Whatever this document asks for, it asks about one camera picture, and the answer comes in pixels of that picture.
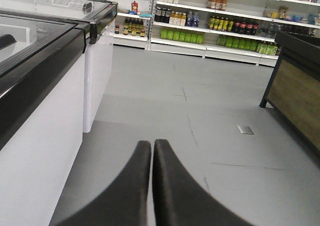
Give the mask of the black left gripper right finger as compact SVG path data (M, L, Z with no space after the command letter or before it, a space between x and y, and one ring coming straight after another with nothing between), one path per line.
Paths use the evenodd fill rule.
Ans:
M153 206L157 225L249 225L207 193L166 139L154 142Z

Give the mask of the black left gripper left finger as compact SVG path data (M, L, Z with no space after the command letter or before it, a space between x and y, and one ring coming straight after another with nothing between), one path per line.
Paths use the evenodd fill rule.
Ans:
M147 225L151 143L137 145L128 162L94 200L55 225Z

